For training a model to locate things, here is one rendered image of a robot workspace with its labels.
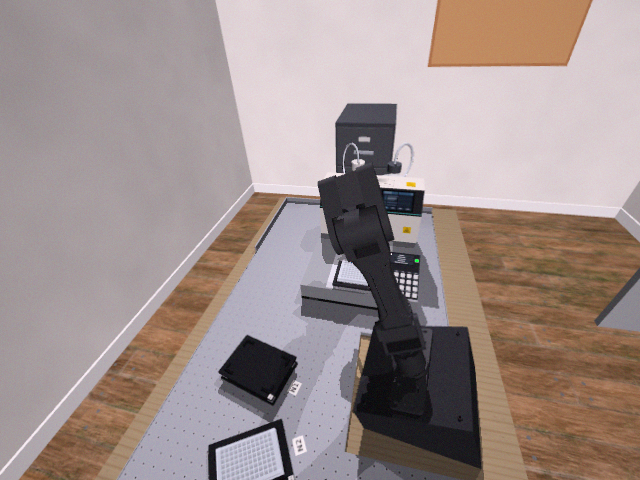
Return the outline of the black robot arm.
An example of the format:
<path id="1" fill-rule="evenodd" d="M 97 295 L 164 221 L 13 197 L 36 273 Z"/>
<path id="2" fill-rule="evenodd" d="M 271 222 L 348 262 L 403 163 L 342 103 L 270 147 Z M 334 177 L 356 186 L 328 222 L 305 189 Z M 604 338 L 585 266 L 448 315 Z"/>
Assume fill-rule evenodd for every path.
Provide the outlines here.
<path id="1" fill-rule="evenodd" d="M 390 264 L 394 235 L 378 183 L 372 162 L 317 182 L 331 244 L 364 276 L 378 307 L 378 340 L 395 359 L 388 405 L 422 415 L 433 331 L 420 327 L 397 283 Z"/>

